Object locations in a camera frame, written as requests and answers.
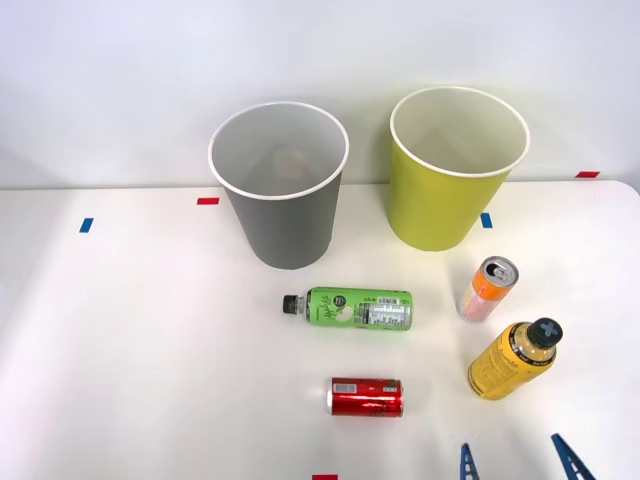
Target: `red can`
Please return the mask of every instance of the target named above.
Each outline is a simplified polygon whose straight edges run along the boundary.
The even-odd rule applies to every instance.
[[[334,377],[327,404],[331,415],[401,417],[402,383],[381,378]]]

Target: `paper cup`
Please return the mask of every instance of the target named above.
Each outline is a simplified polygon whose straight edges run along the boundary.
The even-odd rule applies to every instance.
[[[340,122],[297,102],[236,113],[209,143],[211,170],[252,250],[284,269],[310,265],[327,250],[348,154]]]
[[[420,250],[456,246],[529,149],[529,128],[509,104],[466,87],[433,87],[391,114],[389,222]]]

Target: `bottle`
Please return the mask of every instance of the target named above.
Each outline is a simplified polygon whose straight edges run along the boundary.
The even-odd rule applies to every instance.
[[[399,290],[316,287],[303,295],[285,295],[282,309],[313,325],[409,330],[413,299]]]
[[[469,385],[482,398],[500,400],[551,368],[562,328],[555,320],[514,323],[467,370]]]

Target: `white wall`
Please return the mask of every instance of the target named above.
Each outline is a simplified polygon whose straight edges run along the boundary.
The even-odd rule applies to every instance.
[[[404,94],[466,84],[530,123],[513,178],[640,187],[632,0],[4,0],[0,187],[211,185],[224,118],[270,99],[347,128],[349,183],[388,176]]]

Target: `green plastic bottle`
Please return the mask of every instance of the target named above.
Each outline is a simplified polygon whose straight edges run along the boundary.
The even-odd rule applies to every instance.
[[[282,309],[330,327],[409,330],[413,320],[411,294],[400,290],[316,287],[306,295],[285,295]]]

